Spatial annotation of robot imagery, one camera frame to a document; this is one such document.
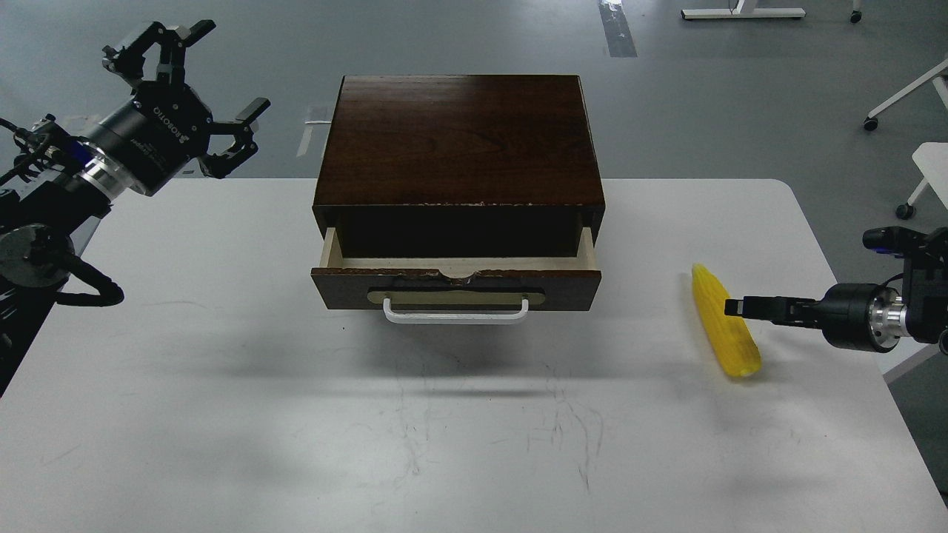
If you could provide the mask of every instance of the concrete floor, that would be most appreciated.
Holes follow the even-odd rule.
[[[925,86],[883,113],[877,131],[862,121],[942,61],[948,4],[869,1],[853,25],[848,0],[761,2],[803,7],[799,21],[692,22],[679,10],[723,2],[627,0],[637,56],[613,58],[597,3],[3,2],[0,116],[29,124],[52,112],[76,129],[116,108],[127,87],[99,67],[100,49],[141,20],[217,22],[189,54],[188,80],[218,119],[255,96],[274,102],[261,120],[262,151],[236,176],[315,176],[325,130],[315,129],[313,148],[297,156],[303,121],[325,118],[345,74],[577,73],[603,177],[779,179],[839,281],[880,282],[901,271],[863,249],[861,235],[900,223],[893,209],[921,178],[912,153],[948,141],[948,111]],[[0,145],[0,160],[12,156],[11,143]],[[906,226],[948,225],[932,193],[918,210]],[[920,431],[943,445],[948,379],[934,366],[892,390],[910,426],[919,412],[935,414],[925,426],[934,429]],[[940,379],[918,381],[932,372]]]

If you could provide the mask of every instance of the yellow corn cob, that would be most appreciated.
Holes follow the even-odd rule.
[[[701,263],[691,266],[691,292],[724,373],[746,377],[760,370],[760,351],[747,324],[741,317],[724,314],[724,301],[730,298],[727,289]]]

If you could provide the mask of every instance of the dark wood top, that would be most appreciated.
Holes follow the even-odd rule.
[[[579,78],[345,77],[315,209],[354,205],[604,209]]]

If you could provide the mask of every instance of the wooden drawer box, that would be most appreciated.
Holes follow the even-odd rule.
[[[331,309],[588,310],[605,210],[576,76],[347,76],[313,213]]]

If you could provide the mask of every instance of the white metal handle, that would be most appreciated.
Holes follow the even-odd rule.
[[[516,313],[396,313],[392,311],[392,299],[386,298],[382,302],[385,318],[393,323],[426,323],[426,324],[515,324],[527,318],[530,301],[526,298],[520,301],[520,311]]]

